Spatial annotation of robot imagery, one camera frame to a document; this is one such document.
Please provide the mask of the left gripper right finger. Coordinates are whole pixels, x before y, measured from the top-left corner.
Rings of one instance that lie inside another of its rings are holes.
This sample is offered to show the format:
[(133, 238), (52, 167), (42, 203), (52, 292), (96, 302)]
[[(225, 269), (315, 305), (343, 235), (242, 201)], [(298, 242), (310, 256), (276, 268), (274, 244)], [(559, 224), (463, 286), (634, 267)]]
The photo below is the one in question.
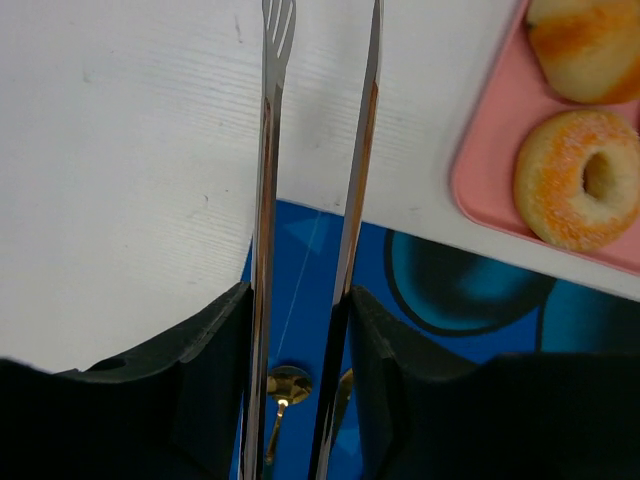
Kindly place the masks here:
[(639, 359), (502, 354), (477, 365), (351, 293), (367, 479), (635, 479)]

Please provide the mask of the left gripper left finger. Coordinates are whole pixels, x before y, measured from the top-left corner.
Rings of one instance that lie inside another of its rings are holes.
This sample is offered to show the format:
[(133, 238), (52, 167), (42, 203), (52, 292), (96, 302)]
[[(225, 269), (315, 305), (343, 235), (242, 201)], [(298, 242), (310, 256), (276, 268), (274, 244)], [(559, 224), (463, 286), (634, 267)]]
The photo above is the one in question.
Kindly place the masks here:
[(1, 362), (5, 479), (224, 479), (248, 361), (250, 286), (85, 371)]

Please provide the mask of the silver metal tongs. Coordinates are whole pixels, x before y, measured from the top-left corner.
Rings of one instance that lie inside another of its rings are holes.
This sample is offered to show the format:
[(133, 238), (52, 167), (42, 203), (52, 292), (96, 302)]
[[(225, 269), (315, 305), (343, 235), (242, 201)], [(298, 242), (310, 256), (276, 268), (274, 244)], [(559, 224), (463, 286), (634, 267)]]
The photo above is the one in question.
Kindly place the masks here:
[[(243, 401), (237, 473), (240, 479), (260, 479), (263, 476), (280, 123), (286, 69), (296, 26), (296, 4), (293, 1), (265, 1), (262, 4), (262, 15), (261, 122), (251, 249), (253, 310), (249, 374)], [(383, 18), (384, 4), (376, 1), (373, 4), (367, 64), (308, 469), (311, 479), (324, 479), (328, 474), (338, 380), (349, 320), (353, 271), (376, 124)]]

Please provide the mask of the sugared ring donut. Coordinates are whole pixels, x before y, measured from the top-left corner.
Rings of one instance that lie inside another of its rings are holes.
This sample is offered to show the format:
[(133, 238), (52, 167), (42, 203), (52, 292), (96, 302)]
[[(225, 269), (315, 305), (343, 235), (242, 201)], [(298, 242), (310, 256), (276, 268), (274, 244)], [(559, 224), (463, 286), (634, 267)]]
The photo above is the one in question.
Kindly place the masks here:
[(639, 215), (638, 133), (610, 111), (553, 115), (522, 143), (513, 195), (544, 242), (576, 252), (606, 246)]

